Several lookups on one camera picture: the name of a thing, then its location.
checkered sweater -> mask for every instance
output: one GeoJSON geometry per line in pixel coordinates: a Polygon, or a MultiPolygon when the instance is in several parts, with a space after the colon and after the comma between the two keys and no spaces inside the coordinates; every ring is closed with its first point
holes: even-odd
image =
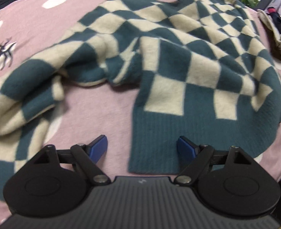
{"type": "Polygon", "coordinates": [[[279,77],[239,1],[108,0],[0,78],[0,199],[42,146],[49,114],[64,99],[61,76],[81,86],[140,84],[135,173],[177,173],[180,135],[256,157],[281,121],[279,77]]]}

black circular pad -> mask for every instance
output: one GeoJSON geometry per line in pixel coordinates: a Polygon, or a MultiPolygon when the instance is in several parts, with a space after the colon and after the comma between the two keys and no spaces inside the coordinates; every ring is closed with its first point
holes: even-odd
{"type": "Polygon", "coordinates": [[[235,164],[203,176],[198,183],[202,200],[217,212],[253,217],[271,211],[280,198],[280,188],[264,172],[247,164],[235,164]]]}
{"type": "Polygon", "coordinates": [[[28,217],[64,214],[81,203],[86,183],[75,172],[34,164],[17,172],[5,185],[3,195],[11,211],[28,217]]]}

ribbed gray surface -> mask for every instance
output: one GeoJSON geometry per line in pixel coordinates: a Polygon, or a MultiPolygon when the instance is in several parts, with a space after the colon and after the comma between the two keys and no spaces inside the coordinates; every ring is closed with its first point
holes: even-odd
{"type": "Polygon", "coordinates": [[[204,207],[190,188],[168,177],[118,177],[96,187],[82,205],[58,217],[14,215],[1,229],[278,229],[270,216],[236,220],[204,207]]]}

bed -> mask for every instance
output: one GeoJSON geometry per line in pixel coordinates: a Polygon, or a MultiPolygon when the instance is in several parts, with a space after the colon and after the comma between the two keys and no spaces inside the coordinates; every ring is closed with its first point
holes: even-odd
{"type": "MultiPolygon", "coordinates": [[[[24,59],[56,42],[86,12],[105,0],[17,0],[0,10],[0,47],[12,53],[0,66],[0,76],[18,66],[24,59]]],[[[249,9],[269,49],[267,34],[249,9]]],[[[275,60],[281,75],[281,61],[275,60]]],[[[68,149],[76,143],[89,143],[104,134],[109,148],[99,166],[111,178],[133,175],[127,172],[131,138],[131,113],[138,93],[135,86],[112,88],[108,84],[82,88],[64,84],[65,100],[52,115],[44,144],[68,149]]],[[[256,161],[276,180],[281,179],[281,123],[274,143],[256,161]]],[[[0,201],[0,223],[10,216],[0,201]]]]}

green and cream sweater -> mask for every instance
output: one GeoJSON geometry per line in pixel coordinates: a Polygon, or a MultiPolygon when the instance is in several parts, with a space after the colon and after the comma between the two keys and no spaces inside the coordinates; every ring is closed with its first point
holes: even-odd
{"type": "Polygon", "coordinates": [[[108,0],[0,78],[0,199],[27,160],[21,152],[31,138],[43,141],[51,110],[65,98],[61,77],[81,86],[140,85],[134,173],[177,173],[180,135],[219,150],[240,146],[256,157],[281,121],[279,77],[239,1],[108,0]]]}

